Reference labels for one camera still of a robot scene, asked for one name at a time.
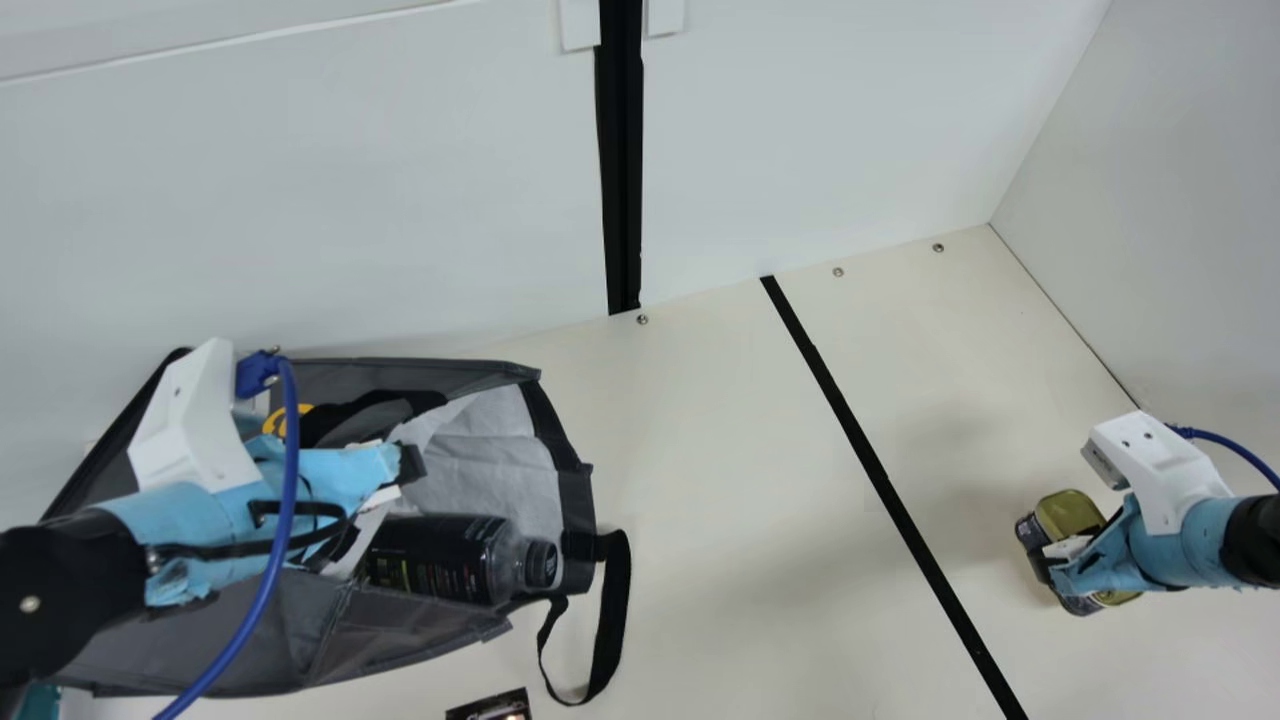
white wall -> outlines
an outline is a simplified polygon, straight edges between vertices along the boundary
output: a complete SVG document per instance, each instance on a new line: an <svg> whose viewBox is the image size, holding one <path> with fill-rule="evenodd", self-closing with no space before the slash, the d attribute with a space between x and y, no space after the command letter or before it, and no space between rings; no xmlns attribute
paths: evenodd
<svg viewBox="0 0 1280 720"><path fill-rule="evenodd" d="M445 352L607 311L590 53L554 0L0 83L0 527L170 348Z"/></svg>
<svg viewBox="0 0 1280 720"><path fill-rule="evenodd" d="M1107 4L690 1L643 47L643 300L987 223Z"/></svg>
<svg viewBox="0 0 1280 720"><path fill-rule="evenodd" d="M445 1L5 0L0 79Z"/></svg>
<svg viewBox="0 0 1280 720"><path fill-rule="evenodd" d="M993 225L1142 405L1280 461L1280 4L1116 0Z"/></svg>

bottle cap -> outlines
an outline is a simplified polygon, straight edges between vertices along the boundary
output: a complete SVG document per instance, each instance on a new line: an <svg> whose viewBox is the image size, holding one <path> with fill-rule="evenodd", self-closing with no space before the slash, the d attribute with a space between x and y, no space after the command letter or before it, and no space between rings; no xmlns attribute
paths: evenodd
<svg viewBox="0 0 1280 720"><path fill-rule="evenodd" d="M531 588L549 588L559 570L559 551L556 543L532 541L525 556L525 584Z"/></svg>

black bag strap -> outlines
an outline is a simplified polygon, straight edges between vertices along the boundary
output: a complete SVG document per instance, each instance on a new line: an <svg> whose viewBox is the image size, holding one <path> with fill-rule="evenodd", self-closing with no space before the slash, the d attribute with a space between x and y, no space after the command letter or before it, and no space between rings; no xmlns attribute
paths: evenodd
<svg viewBox="0 0 1280 720"><path fill-rule="evenodd" d="M600 591L600 620L595 628L591 679L586 684L586 694L582 696L582 700L568 702L557 694L547 676L547 669L543 667L543 648L547 647L547 641L552 637L556 621L568 610L567 597L550 598L552 607L547 612L543 628L538 630L538 669L543 673L547 692L556 702L572 707L586 705L600 694L609 685L613 673L618 669L618 662L622 661L622 638L627 632L627 602L631 598L631 543L627 542L627 534L622 530L594 537L577 533L566 533L566 536L576 536L572 538L573 542L568 542L570 538L566 538L566 559L604 562L604 589ZM590 538L593 542L582 542L584 538Z"/></svg>
<svg viewBox="0 0 1280 720"><path fill-rule="evenodd" d="M397 400L408 402L410 414L383 428L380 432L390 430L392 427L399 421L408 418L416 418L422 413L440 407L449 401L449 398L444 397L444 395L430 389L371 389L349 402L329 402L325 405L316 405L302 416L302 434L300 438L302 447L315 447L325 438L325 436L347 420L355 418L356 414L367 410L374 405L394 402Z"/></svg>

black vertical strip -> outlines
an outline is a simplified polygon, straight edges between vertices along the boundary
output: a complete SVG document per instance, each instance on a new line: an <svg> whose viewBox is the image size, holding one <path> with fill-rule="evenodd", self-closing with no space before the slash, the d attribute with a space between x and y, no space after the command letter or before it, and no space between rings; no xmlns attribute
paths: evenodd
<svg viewBox="0 0 1280 720"><path fill-rule="evenodd" d="M782 287L778 281L773 277L760 278L760 283L764 284L764 291L769 293L769 299L773 300L773 307L777 309L778 316L782 318L782 324L786 325L787 332L791 333L791 340L796 343L800 350L800 355L804 356L805 363L809 365L809 372L813 373L813 378L818 382L818 387L822 388L822 393L827 397L827 402L831 405L831 410L836 414L836 420L840 427L845 430L845 437L849 438L849 445L858 454L858 460L863 464L863 470L867 471L867 477L870 478L872 486L879 495L881 502L884 503L884 509L888 510L890 518L893 519L893 524L897 527L897 532L902 536L902 541L906 543L908 550L911 551L911 556L915 557L915 564L920 568L920 573L924 574L924 579L928 580L929 587L933 589L933 594L937 596L938 603L942 610L947 614L951 620L951 626L955 628L956 634L960 635L960 642L964 643L966 651L969 651L969 657L973 659L973 664L978 667L978 673L982 679L987 682L987 687L991 689L991 694L996 698L996 703L1005 712L1005 717L1025 720L1027 712L1023 711L1023 706L1018 702L1018 697L1014 696L1012 688L1005 680L1005 675L1001 674L1000 667L996 665L995 659L987 652L986 643L982 642L982 635L978 634L978 629L974 628L973 620L969 619L969 614L965 612L964 606L960 605L960 598L956 597L955 591L951 589L951 583L947 582L947 577L942 573L942 568L938 566L938 561L933 557L933 552L929 551L929 546L925 544L924 537L920 536L919 528L915 527L915 520L908 514L906 506L902 505L902 498L897 496L897 491L893 489L893 483L888 479L888 473L884 471L884 465L881 464L879 457L876 456L876 448L872 447L869 439L867 439L867 433L863 432L861 425L858 424L858 418L854 416L854 411L849 409L849 402L845 401L844 393L840 392L840 387L836 384L835 378L831 377L831 370L827 369L827 364L823 361L822 355L818 348L809 340L809 334L804 331L804 325L800 324L800 318L796 316L795 310L791 309L791 302L787 296L783 295Z"/></svg>
<svg viewBox="0 0 1280 720"><path fill-rule="evenodd" d="M600 0L595 127L600 143L609 314L640 307L640 167L644 161L643 0Z"/></svg>

blue cable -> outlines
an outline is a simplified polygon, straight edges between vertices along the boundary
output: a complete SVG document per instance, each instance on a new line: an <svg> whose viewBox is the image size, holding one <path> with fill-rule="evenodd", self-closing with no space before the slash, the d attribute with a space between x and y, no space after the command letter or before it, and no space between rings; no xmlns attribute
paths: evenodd
<svg viewBox="0 0 1280 720"><path fill-rule="evenodd" d="M1263 462L1261 457L1249 452L1248 448L1235 442L1234 439L1222 437L1217 433L1211 433L1208 430L1201 430L1197 428L1180 428L1178 425L1169 425L1169 429L1174 430L1175 433L1180 434L1187 439L1207 439L1210 442L1216 442L1217 445L1221 445L1222 447L1245 459L1249 462L1249 465L1257 468L1257 470L1262 473L1267 478L1267 480L1270 480L1271 484L1275 486L1277 491L1280 491L1280 475L1276 475L1275 470L1272 470L1266 462Z"/></svg>
<svg viewBox="0 0 1280 720"><path fill-rule="evenodd" d="M257 623L262 619L266 612L266 606L271 601L271 594L275 593L275 585L280 580L280 570L284 568L284 556L289 550L289 539L293 534L293 506L298 498L298 451L300 451L300 436L298 428L302 421L298 416L298 397L297 386L293 380L293 366L284 357L274 357L275 360L275 373L280 377L280 386L284 388L284 418L287 423L285 436L284 436L284 488L280 493L280 514L278 516L278 525L275 527L275 539L271 543L271 555L266 561L266 570L262 571L262 582L257 585L257 596L253 597L253 605L250 607L248 612L244 614L244 620L241 621L241 626L236 630L236 635L232 641L227 643L223 652L219 653L218 659L209 665L209 667L196 678L196 682L191 684L180 696L174 698L168 707L160 711L155 716L155 720L173 720L178 715L182 715L184 710L191 707L193 702L200 700L200 696L205 694L214 682L218 680L236 656L239 655L241 650L248 642L248 638L253 634L253 629L257 628Z"/></svg>

